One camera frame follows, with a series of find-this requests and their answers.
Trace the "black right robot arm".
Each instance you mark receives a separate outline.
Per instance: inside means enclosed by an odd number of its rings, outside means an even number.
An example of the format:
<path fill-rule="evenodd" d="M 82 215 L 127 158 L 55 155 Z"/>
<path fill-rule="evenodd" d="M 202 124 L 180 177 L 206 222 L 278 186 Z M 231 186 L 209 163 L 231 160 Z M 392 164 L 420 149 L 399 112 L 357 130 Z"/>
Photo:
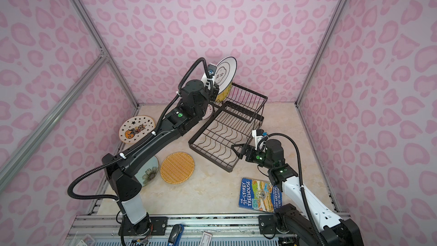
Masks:
<path fill-rule="evenodd" d="M 267 168 L 270 183 L 292 200 L 275 209 L 277 232 L 292 233 L 308 246 L 361 246 L 364 240 L 352 219 L 343 219 L 331 211 L 304 184 L 302 166 L 294 170 L 285 161 L 279 140 L 264 138 L 258 146 L 231 146 L 239 158 Z"/>

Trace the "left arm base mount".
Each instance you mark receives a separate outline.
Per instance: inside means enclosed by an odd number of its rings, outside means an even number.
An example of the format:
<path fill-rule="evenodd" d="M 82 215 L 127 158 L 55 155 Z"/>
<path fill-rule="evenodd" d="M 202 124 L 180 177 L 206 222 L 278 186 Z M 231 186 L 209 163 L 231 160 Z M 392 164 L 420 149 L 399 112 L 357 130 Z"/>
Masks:
<path fill-rule="evenodd" d="M 124 236 L 163 236 L 166 232 L 168 217 L 148 216 L 137 224 L 132 224 L 127 216 L 122 218 L 118 235 Z"/>

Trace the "yellow-green woven plate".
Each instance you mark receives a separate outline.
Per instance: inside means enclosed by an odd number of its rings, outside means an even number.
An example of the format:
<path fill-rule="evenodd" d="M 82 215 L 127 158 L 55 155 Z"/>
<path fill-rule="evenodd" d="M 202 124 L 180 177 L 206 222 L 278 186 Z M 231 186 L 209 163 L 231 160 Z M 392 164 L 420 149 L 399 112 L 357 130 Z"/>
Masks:
<path fill-rule="evenodd" d="M 229 94 L 230 94 L 230 92 L 231 92 L 231 89 L 232 89 L 232 83 L 229 84 L 229 85 L 226 87 L 226 89 L 223 90 L 222 93 L 220 93 L 220 94 L 217 95 L 216 102 L 217 102 L 217 103 L 222 103 L 222 102 L 223 102 L 223 101 L 224 101 L 224 100 L 229 96 Z"/>

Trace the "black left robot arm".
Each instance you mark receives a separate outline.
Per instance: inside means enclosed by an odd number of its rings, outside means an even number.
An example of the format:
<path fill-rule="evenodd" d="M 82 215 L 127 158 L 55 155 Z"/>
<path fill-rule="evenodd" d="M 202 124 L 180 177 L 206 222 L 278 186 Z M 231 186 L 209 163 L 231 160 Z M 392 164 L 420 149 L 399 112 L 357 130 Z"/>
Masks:
<path fill-rule="evenodd" d="M 167 105 L 150 133 L 118 155 L 107 154 L 103 158 L 104 163 L 109 163 L 105 175 L 122 214 L 119 235 L 150 233 L 151 220 L 142 203 L 142 184 L 136 175 L 159 151 L 196 126 L 218 94 L 218 84 L 207 87 L 201 80 L 190 80 Z"/>

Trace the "black wire dish rack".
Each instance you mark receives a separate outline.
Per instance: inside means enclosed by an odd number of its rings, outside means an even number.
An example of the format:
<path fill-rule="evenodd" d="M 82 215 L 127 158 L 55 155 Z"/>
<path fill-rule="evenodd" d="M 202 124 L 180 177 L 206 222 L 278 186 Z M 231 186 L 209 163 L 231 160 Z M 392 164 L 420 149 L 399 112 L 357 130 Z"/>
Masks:
<path fill-rule="evenodd" d="M 252 131 L 263 122 L 268 97 L 233 83 L 229 96 L 221 103 L 214 102 L 213 115 L 189 140 L 189 147 L 226 172 L 232 172 L 239 159 L 232 151 L 233 144 L 252 141 Z"/>

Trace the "white plate orange sun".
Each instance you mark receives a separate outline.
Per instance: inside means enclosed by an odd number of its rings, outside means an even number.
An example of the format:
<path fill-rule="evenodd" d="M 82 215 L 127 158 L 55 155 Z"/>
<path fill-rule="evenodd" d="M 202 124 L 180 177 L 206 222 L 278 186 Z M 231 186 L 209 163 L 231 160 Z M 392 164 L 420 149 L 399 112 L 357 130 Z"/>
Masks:
<path fill-rule="evenodd" d="M 209 119 L 213 115 L 214 110 L 215 110 L 214 106 L 212 106 L 211 104 L 208 104 L 207 111 L 206 111 L 203 119 L 204 120 Z"/>

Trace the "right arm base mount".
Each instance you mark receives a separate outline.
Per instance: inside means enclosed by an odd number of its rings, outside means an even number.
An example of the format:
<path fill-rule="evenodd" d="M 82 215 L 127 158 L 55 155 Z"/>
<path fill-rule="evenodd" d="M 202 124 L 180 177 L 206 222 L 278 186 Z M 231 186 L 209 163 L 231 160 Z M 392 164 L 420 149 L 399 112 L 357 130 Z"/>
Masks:
<path fill-rule="evenodd" d="M 263 235 L 279 235 L 290 232 L 282 218 L 276 214 L 258 216 L 258 226 L 260 233 Z"/>

